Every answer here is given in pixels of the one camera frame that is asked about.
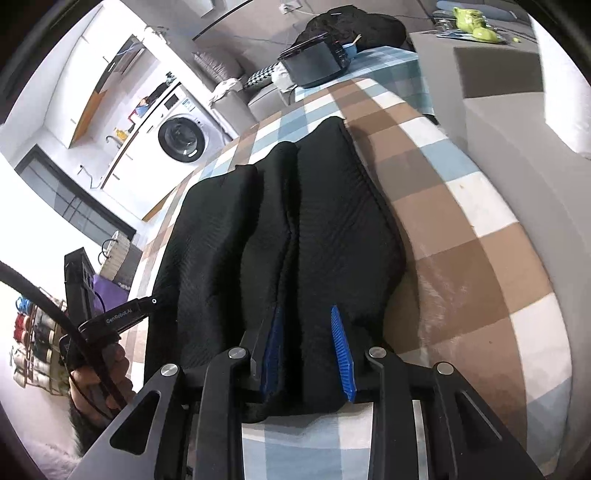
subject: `door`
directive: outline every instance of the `door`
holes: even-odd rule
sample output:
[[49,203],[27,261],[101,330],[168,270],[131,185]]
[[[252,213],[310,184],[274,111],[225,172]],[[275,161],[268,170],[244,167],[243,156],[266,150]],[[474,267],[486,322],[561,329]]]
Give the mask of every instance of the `door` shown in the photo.
[[183,116],[166,120],[158,130],[158,143],[173,160],[192,163],[205,150],[205,137],[201,127]]
[[114,7],[103,6],[84,31],[82,37],[105,61],[110,62],[132,35],[129,25],[122,21]]
[[96,82],[107,65],[84,38],[78,40],[70,53],[45,118],[47,129],[65,147],[70,146]]

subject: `black device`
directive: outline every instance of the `black device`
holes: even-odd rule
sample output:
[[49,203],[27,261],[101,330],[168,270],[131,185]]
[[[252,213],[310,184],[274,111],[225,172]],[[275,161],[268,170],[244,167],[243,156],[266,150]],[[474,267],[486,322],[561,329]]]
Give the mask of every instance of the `black device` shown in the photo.
[[[66,255],[67,300],[80,312],[92,311],[89,265],[83,249]],[[120,333],[166,304],[167,293],[131,300],[80,323],[1,262],[0,278],[68,332],[60,342],[62,356],[75,345],[81,353],[77,362],[95,369],[104,386],[102,393],[112,394],[125,406],[102,353],[105,346],[118,341]],[[280,322],[281,316],[266,317],[259,328],[244,332],[240,345],[221,352],[207,365],[191,369],[163,365],[113,418],[69,480],[183,480],[189,471],[187,450],[193,440],[194,413],[199,421],[193,479],[243,480],[242,407],[263,402],[268,392],[273,362],[282,348],[277,338],[277,332],[284,331]],[[337,330],[333,329],[335,345],[337,337],[348,345],[369,341],[352,335],[347,326]],[[413,400],[421,404],[430,479],[543,480],[519,442],[453,365],[406,364],[380,345],[363,345],[363,351],[345,375],[351,376],[348,384],[355,386],[354,402],[374,402],[368,480],[418,479]],[[350,394],[345,382],[343,390]]]
[[302,88],[322,85],[343,74],[351,63],[343,46],[323,33],[283,51],[277,58]]

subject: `sink faucet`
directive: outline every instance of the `sink faucet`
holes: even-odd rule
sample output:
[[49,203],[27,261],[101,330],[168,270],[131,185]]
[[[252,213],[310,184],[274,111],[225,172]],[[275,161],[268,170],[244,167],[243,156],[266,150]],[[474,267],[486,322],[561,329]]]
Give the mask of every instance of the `sink faucet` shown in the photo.
[[115,143],[117,144],[117,150],[119,150],[121,147],[123,147],[123,142],[121,141],[121,139],[118,137],[114,137],[113,135],[107,135],[105,137],[105,142],[109,143],[110,138],[115,140]]

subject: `washing machine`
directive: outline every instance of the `washing machine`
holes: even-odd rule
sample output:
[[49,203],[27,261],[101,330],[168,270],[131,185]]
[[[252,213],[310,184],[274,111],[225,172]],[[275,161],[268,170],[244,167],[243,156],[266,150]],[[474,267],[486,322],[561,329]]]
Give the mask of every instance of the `washing machine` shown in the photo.
[[130,143],[129,176],[142,186],[139,195],[151,208],[229,141],[208,111],[179,84],[143,121]]
[[166,113],[153,134],[158,136],[162,152],[180,164],[179,169],[193,169],[191,164],[210,157],[230,141],[222,127],[182,85],[163,100],[160,110],[163,109]]

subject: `checkered blanket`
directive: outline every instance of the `checkered blanket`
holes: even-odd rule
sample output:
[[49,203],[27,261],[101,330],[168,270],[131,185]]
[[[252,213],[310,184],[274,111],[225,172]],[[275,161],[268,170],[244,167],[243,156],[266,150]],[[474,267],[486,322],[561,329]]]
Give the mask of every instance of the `checkered blanket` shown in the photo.
[[415,110],[423,114],[433,114],[431,97],[427,82],[421,74],[418,55],[415,52],[394,47],[370,48],[358,53],[344,75],[318,87],[296,88],[295,101],[303,100],[337,83],[357,78],[375,80]]
[[[552,472],[569,405],[571,362],[544,267],[477,166],[429,120],[371,79],[309,95],[201,161],[155,220],[131,297],[151,292],[192,185],[262,159],[279,141],[296,141],[331,115],[345,119],[402,226],[409,262],[387,308],[386,340],[407,362],[454,364],[540,469]],[[144,321],[122,339],[135,388],[142,385],[146,329]],[[365,480],[371,428],[371,405],[244,425],[246,478]]]

